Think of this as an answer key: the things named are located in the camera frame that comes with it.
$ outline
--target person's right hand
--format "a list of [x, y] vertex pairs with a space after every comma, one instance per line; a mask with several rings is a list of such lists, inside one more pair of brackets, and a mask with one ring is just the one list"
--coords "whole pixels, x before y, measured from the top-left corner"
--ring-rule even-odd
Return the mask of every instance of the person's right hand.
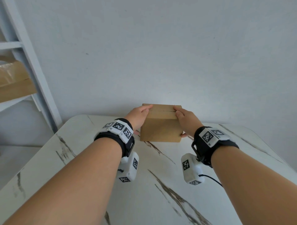
[[181, 137], [194, 137], [196, 130], [203, 126], [201, 121], [197, 118], [197, 116], [195, 116], [193, 112], [178, 108], [176, 106], [174, 106], [173, 108], [176, 110], [175, 115], [177, 116], [182, 129], [184, 129], [185, 131], [185, 133], [182, 134]]

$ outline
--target person's left hand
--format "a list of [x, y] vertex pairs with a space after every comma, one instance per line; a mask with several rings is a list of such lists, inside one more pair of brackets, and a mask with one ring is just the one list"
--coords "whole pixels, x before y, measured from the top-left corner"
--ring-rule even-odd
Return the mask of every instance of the person's left hand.
[[146, 117], [149, 113], [149, 109], [151, 109], [153, 105], [143, 105], [137, 108], [132, 109], [128, 115], [126, 115], [124, 118], [128, 120], [132, 127], [134, 134], [139, 134], [137, 129], [139, 129], [144, 121], [146, 120]]

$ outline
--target wire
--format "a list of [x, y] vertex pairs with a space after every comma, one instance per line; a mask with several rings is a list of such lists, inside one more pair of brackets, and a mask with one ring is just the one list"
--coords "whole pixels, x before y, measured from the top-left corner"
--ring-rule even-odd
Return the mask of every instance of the wire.
[[218, 182], [216, 179], [213, 179], [212, 177], [208, 176], [208, 175], [204, 175], [204, 174], [200, 174], [199, 177], [208, 177], [212, 180], [214, 180], [215, 182], [217, 182], [219, 185], [223, 186], [220, 182]]

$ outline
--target human arm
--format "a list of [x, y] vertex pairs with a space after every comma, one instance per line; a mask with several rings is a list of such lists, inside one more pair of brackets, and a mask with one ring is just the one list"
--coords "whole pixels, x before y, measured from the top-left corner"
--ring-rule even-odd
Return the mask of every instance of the human arm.
[[[175, 107], [186, 134], [203, 124], [192, 113]], [[212, 167], [243, 225], [297, 224], [297, 186], [236, 147], [221, 146]]]
[[[125, 118], [137, 129], [144, 123], [150, 107], [135, 108]], [[122, 149], [115, 140], [99, 138], [53, 176], [4, 225], [99, 224], [121, 157]]]

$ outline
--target brown cardboard box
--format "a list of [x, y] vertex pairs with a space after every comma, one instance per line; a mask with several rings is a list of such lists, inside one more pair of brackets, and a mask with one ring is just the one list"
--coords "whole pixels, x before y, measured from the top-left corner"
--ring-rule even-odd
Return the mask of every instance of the brown cardboard box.
[[180, 142], [183, 129], [179, 125], [173, 105], [155, 104], [150, 109], [140, 131], [141, 141]]
[[36, 93], [25, 66], [6, 56], [0, 56], [0, 103]]

